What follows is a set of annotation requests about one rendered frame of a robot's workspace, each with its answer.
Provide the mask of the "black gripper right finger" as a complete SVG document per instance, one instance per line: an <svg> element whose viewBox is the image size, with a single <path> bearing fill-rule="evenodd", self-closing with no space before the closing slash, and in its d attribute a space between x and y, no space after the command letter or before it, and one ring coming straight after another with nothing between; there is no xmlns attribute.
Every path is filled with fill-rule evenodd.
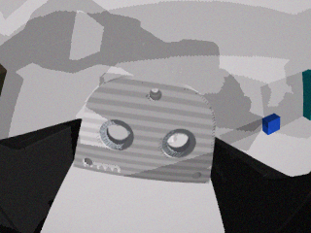
<svg viewBox="0 0 311 233"><path fill-rule="evenodd" d="M279 233L311 198L311 174L285 175L217 137L210 178L225 233Z"/></svg>

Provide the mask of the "teal rectangular block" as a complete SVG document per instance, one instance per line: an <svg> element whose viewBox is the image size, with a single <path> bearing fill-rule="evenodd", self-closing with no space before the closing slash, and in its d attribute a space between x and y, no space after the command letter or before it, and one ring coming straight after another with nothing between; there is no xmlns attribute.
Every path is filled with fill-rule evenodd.
<svg viewBox="0 0 311 233"><path fill-rule="evenodd" d="M304 70L303 80L303 116L311 121L311 70Z"/></svg>

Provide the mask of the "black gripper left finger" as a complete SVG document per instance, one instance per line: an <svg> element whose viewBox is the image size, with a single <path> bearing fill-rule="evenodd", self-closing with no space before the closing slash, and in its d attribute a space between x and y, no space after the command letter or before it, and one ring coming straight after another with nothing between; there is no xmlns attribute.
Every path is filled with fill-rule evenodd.
<svg viewBox="0 0 311 233"><path fill-rule="evenodd" d="M0 213L17 233L40 233L73 164L82 119L0 140Z"/></svg>

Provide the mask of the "small blue cube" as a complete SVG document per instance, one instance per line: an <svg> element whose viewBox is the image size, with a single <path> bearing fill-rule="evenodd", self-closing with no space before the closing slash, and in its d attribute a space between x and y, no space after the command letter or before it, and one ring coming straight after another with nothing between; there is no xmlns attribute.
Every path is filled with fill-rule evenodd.
<svg viewBox="0 0 311 233"><path fill-rule="evenodd" d="M265 135L271 135L271 133L279 131L280 129L280 117L277 114L271 114L271 116L266 116L261 120L261 125L263 125L263 132Z"/></svg>

